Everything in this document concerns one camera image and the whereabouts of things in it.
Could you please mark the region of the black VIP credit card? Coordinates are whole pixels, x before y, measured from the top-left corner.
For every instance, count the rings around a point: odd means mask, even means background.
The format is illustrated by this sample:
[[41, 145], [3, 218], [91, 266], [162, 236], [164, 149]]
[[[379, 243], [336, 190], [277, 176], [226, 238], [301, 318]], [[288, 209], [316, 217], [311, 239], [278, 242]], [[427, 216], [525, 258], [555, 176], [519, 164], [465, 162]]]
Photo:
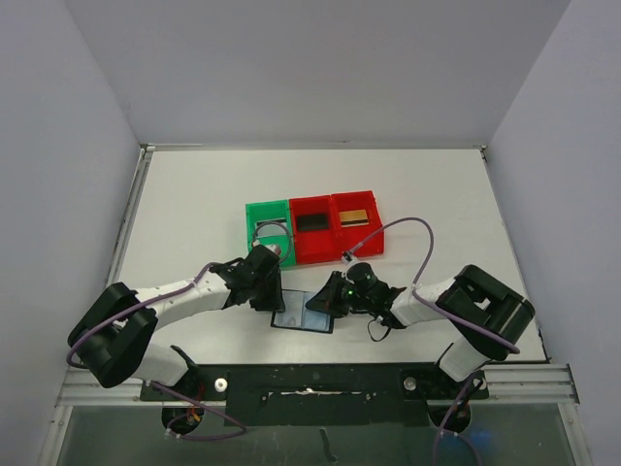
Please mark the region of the black VIP credit card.
[[325, 213], [299, 215], [295, 217], [295, 220], [299, 232], [322, 231], [330, 228], [330, 221]]

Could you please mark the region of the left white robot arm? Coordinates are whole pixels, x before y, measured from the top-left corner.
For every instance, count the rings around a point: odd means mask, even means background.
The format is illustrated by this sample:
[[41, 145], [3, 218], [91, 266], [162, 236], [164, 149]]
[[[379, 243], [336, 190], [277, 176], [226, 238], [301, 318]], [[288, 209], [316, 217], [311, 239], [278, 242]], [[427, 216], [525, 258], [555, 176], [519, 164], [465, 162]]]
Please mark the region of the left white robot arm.
[[278, 246], [255, 244], [245, 257], [208, 263], [175, 283], [107, 286], [70, 332], [67, 363], [89, 371], [105, 388], [138, 379], [194, 393], [202, 382], [198, 365], [180, 346], [157, 344], [153, 335], [200, 313], [243, 304], [283, 312], [279, 253]]

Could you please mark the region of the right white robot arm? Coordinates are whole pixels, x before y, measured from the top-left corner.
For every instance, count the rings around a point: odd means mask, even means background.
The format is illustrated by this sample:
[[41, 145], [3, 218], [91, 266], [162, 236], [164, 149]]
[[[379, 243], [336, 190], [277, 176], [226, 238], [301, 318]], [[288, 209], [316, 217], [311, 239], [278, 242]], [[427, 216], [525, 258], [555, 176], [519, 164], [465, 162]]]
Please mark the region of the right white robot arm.
[[535, 316], [528, 299], [473, 264], [441, 283], [395, 287], [381, 281], [369, 263], [357, 262], [332, 273], [305, 307], [332, 318], [367, 314], [390, 330], [446, 319], [461, 336], [438, 365], [457, 383], [490, 361], [517, 354], [517, 342]]

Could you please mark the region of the silver credit card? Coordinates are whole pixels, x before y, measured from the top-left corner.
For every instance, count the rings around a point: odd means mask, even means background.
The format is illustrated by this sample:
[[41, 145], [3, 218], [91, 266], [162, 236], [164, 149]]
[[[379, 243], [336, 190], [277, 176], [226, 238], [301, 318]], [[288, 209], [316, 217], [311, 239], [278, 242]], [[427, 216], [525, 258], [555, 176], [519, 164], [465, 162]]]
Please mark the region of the silver credit card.
[[254, 235], [256, 238], [287, 236], [288, 227], [284, 218], [257, 221]]

